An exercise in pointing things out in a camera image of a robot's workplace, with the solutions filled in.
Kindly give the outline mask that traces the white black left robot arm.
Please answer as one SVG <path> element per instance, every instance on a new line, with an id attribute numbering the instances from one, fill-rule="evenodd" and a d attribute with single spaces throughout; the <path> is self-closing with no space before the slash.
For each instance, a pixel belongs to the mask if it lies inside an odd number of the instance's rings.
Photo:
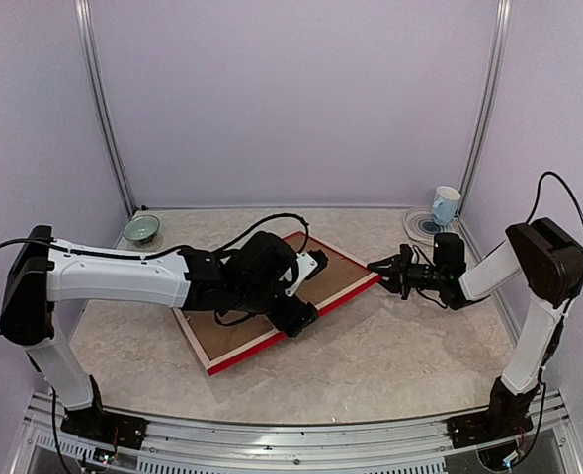
<path id="1" fill-rule="evenodd" d="M 86 247 L 55 239 L 46 225 L 26 238 L 0 243 L 21 250 L 8 272 L 0 313 L 0 336 L 21 346 L 88 436 L 113 430 L 97 383 L 83 370 L 53 317 L 67 300 L 128 301 L 184 311 L 230 311 L 247 321 L 264 315 L 288 337 L 318 317 L 316 307 L 297 296 L 301 285 L 328 264 L 321 251 L 295 250 L 278 235 L 252 225 L 243 246 L 227 243 L 214 251 L 179 245 L 157 253 Z"/>

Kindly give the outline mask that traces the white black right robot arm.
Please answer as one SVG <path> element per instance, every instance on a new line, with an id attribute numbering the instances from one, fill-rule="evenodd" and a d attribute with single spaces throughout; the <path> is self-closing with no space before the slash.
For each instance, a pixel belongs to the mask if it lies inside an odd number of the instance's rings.
<path id="1" fill-rule="evenodd" d="M 531 402 L 542 372 L 554 355 L 569 309 L 583 288 L 583 240 L 577 242 L 548 217 L 531 213 L 505 230 L 503 241 L 474 267 L 465 260 L 465 244 L 456 233 L 441 232 L 426 257 L 410 244 L 385 259 L 371 262 L 388 292 L 407 299 L 411 291 L 435 291 L 438 303 L 463 309 L 488 298 L 516 277 L 523 277 L 530 303 L 508 365 L 496 380 L 484 411 L 481 430 L 500 438 L 520 419 L 514 404 Z"/>

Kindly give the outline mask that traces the round swirl pattern plate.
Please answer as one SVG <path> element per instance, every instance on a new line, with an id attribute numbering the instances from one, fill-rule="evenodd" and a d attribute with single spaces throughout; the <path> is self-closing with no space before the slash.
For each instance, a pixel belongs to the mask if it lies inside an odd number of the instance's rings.
<path id="1" fill-rule="evenodd" d="M 412 207 L 402 217 L 402 226 L 410 240 L 429 247 L 434 246 L 434 237 L 439 233 L 459 234 L 455 220 L 447 226 L 440 226 L 433 221 L 428 207 Z"/>

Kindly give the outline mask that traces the light blue ceramic mug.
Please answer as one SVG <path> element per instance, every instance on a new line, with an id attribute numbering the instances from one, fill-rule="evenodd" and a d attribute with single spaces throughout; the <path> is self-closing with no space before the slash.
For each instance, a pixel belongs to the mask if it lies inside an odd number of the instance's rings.
<path id="1" fill-rule="evenodd" d="M 461 193 L 449 186 L 438 186 L 431 207 L 433 222 L 438 226 L 448 226 L 455 218 Z"/>

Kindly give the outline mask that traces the green ceramic bowl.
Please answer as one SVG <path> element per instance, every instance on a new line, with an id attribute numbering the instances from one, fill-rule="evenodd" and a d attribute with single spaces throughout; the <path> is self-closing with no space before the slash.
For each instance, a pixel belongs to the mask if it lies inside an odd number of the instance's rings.
<path id="1" fill-rule="evenodd" d="M 152 242 L 160 229 L 160 220 L 153 215 L 134 217 L 123 229 L 123 237 L 132 244 L 146 245 Z"/>

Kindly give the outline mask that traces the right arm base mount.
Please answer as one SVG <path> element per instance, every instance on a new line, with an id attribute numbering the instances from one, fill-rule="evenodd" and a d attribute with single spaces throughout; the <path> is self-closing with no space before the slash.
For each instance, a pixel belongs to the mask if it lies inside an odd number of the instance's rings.
<path id="1" fill-rule="evenodd" d="M 453 448 L 486 443 L 496 439 L 529 432 L 533 422 L 529 408 L 538 388 L 514 395 L 498 377 L 490 391 L 485 410 L 457 415 L 447 420 Z"/>

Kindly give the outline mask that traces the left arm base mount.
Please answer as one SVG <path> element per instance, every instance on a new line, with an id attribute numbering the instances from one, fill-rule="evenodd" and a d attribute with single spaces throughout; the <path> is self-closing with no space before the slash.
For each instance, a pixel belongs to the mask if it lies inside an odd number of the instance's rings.
<path id="1" fill-rule="evenodd" d="M 148 421 L 142 417 L 110 412 L 101 406 L 64 411 L 62 430 L 70 435 L 112 447 L 141 450 Z"/>

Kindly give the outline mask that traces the aluminium enclosure frame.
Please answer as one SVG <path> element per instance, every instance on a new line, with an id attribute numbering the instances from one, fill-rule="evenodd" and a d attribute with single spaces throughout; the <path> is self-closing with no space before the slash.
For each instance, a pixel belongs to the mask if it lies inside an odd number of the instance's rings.
<path id="1" fill-rule="evenodd" d="M 274 210 L 359 255 L 395 246 L 397 209 L 466 173 L 496 1 L 94 1 L 118 147 L 136 201 L 168 239 L 205 246 Z M 173 313 L 91 301 L 71 345 L 108 402 L 148 415 L 228 419 L 267 455 L 351 408 L 361 424 L 479 403 L 488 373 L 404 366 L 423 323 L 474 351 L 472 311 L 374 289 L 300 338 L 205 378 Z"/>

